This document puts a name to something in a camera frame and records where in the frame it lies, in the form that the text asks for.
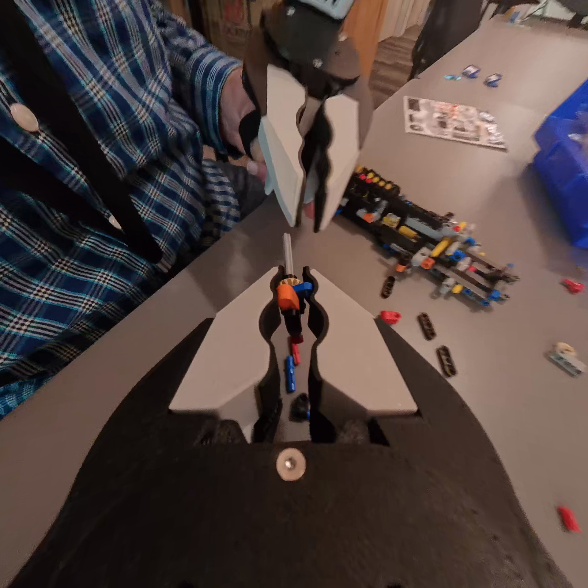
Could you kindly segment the orange red lego piece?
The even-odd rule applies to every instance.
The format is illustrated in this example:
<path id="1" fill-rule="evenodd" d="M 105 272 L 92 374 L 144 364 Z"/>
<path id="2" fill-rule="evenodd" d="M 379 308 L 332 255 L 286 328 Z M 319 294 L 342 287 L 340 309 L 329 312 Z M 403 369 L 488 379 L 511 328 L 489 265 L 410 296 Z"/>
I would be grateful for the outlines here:
<path id="1" fill-rule="evenodd" d="M 557 506 L 557 514 L 559 515 L 563 528 L 569 533 L 582 533 L 574 511 L 565 505 Z"/>

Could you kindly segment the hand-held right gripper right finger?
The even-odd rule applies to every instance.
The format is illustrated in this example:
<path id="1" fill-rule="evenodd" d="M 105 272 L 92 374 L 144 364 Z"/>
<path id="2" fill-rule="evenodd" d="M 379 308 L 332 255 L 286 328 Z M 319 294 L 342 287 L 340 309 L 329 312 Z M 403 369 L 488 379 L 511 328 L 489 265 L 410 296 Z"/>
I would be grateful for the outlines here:
<path id="1" fill-rule="evenodd" d="M 383 441 L 380 419 L 413 417 L 418 407 L 377 320 L 324 275 L 303 269 L 312 290 L 307 325 L 311 347 L 307 392 L 315 443 L 334 443 L 359 423 L 369 440 Z"/>

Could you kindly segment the person's left forearm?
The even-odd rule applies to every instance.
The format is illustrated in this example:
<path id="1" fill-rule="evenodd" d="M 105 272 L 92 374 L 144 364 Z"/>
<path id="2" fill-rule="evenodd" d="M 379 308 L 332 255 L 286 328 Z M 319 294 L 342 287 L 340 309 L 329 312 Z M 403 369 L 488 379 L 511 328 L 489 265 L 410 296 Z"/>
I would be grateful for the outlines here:
<path id="1" fill-rule="evenodd" d="M 157 1 L 149 7 L 171 68 L 173 94 L 197 123 L 204 142 L 233 157 L 242 154 L 224 142 L 219 107 L 224 82 L 242 64 L 208 42 Z"/>

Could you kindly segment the long lego chassis model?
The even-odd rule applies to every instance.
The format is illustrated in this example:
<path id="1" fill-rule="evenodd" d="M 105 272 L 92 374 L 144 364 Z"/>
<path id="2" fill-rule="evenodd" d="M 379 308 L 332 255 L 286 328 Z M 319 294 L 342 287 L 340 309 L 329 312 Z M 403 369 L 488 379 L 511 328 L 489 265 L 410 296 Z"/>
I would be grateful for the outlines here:
<path id="1" fill-rule="evenodd" d="M 356 224 L 396 261 L 394 274 L 428 273 L 438 298 L 462 296 L 491 307 L 509 300 L 509 287 L 519 281 L 511 263 L 489 261 L 474 238 L 474 224 L 407 200 L 397 184 L 373 169 L 356 168 L 335 214 Z"/>

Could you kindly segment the small lego axle assembly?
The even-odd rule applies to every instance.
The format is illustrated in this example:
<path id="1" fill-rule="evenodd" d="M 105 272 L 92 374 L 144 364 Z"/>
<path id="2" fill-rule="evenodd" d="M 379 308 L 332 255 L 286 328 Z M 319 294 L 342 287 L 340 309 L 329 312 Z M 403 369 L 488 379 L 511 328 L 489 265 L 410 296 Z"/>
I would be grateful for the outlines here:
<path id="1" fill-rule="evenodd" d="M 294 272 L 292 241 L 289 233 L 282 237 L 285 276 L 276 287 L 279 310 L 284 319 L 286 330 L 292 344 L 303 342 L 302 316 L 306 310 L 306 302 L 313 294 L 311 282 L 303 282 Z"/>

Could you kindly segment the clear bag of lego parts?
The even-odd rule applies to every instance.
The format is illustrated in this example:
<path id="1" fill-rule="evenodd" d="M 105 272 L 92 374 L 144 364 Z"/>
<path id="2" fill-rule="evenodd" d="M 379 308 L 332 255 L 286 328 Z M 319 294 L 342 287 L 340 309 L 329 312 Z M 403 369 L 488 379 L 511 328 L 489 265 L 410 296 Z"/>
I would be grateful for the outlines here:
<path id="1" fill-rule="evenodd" d="M 587 155 L 587 102 L 578 106 L 570 121 L 567 138 Z"/>

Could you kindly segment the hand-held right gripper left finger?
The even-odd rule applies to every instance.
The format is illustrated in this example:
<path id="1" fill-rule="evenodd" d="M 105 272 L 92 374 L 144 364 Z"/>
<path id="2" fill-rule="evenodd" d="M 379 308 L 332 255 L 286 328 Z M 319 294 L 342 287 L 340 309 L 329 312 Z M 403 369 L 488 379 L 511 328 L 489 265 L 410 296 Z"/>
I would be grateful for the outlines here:
<path id="1" fill-rule="evenodd" d="M 276 290 L 282 277 L 282 266 L 271 268 L 206 321 L 171 412 L 235 421 L 249 442 L 274 440 L 283 406 L 272 343 L 282 322 Z"/>

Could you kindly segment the grey tan lego piece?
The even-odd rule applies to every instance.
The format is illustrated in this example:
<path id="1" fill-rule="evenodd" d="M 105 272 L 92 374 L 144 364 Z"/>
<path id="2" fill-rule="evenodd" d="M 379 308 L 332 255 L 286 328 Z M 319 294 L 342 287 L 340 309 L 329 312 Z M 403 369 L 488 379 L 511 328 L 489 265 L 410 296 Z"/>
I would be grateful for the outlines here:
<path id="1" fill-rule="evenodd" d="M 555 342 L 548 359 L 572 377 L 585 373 L 586 365 L 578 358 L 575 348 L 565 342 Z"/>

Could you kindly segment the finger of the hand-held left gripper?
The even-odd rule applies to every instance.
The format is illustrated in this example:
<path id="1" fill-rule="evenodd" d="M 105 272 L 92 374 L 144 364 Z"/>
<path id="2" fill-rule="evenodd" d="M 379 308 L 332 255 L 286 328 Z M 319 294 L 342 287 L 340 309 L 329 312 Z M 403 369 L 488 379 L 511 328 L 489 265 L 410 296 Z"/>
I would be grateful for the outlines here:
<path id="1" fill-rule="evenodd" d="M 333 219 L 359 156 L 359 103 L 345 94 L 328 98 L 319 108 L 306 145 L 313 154 L 306 173 L 305 204 L 314 205 L 313 231 Z"/>
<path id="2" fill-rule="evenodd" d="M 287 70 L 268 65 L 266 97 L 266 114 L 261 117 L 258 133 L 267 167 L 265 192 L 274 193 L 287 223 L 295 227 L 299 224 L 305 181 L 298 120 L 306 103 L 306 92 Z"/>

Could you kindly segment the blue plaid shirt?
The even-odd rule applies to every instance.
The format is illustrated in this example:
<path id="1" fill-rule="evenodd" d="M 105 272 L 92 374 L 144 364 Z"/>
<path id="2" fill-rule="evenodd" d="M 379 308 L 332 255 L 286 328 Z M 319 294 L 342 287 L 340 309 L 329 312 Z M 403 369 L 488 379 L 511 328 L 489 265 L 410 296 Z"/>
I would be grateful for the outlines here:
<path id="1" fill-rule="evenodd" d="M 240 222 L 204 146 L 149 1 L 1 5 L 1 418 Z"/>

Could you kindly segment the lego instruction booklet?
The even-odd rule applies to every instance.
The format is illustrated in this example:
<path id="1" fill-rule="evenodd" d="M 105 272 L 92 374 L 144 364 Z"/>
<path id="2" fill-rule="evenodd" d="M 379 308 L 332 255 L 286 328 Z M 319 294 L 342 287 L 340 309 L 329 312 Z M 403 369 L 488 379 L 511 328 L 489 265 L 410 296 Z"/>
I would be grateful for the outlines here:
<path id="1" fill-rule="evenodd" d="M 403 97 L 403 119 L 408 134 L 507 151 L 496 118 L 477 107 L 439 100 Z"/>

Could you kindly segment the brown cardboard box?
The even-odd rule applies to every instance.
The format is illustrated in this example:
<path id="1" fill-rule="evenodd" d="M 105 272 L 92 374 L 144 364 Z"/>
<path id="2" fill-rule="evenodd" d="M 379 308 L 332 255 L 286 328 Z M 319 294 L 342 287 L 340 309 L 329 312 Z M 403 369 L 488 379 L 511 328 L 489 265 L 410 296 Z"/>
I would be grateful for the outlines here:
<path id="1" fill-rule="evenodd" d="M 226 55 L 242 60 L 264 1 L 202 1 L 206 37 Z"/>

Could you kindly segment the blue plastic storage bin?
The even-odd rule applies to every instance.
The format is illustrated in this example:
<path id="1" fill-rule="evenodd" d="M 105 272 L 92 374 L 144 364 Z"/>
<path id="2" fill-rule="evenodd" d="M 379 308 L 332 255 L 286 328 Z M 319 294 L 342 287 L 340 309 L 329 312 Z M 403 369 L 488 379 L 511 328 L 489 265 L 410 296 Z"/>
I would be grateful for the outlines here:
<path id="1" fill-rule="evenodd" d="M 587 81 L 535 132 L 539 150 L 533 168 L 571 243 L 587 249 L 587 155 L 567 138 L 570 121 L 583 102 L 587 102 Z"/>

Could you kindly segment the person's left hand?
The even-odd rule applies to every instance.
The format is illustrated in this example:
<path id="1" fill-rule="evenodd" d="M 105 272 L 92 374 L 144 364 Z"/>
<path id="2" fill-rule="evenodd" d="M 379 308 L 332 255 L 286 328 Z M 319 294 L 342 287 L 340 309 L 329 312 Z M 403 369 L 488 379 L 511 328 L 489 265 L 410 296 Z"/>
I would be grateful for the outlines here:
<path id="1" fill-rule="evenodd" d="M 239 125 L 241 120 L 254 110 L 254 103 L 243 87 L 242 73 L 243 68 L 239 66 L 231 71 L 224 82 L 220 95 L 219 125 L 224 142 L 242 155 L 246 155 Z M 246 169 L 250 174 L 265 182 L 267 167 L 257 137 L 251 141 L 250 150 L 251 156 L 248 156 Z"/>

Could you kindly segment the black office chair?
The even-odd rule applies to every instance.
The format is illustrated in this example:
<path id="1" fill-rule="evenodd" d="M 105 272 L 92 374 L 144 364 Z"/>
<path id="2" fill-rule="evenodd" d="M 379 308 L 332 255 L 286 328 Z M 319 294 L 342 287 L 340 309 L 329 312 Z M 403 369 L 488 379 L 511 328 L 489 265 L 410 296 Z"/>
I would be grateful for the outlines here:
<path id="1" fill-rule="evenodd" d="M 471 35 L 479 27 L 485 5 L 486 1 L 432 1 L 412 51 L 408 80 L 418 77 Z"/>

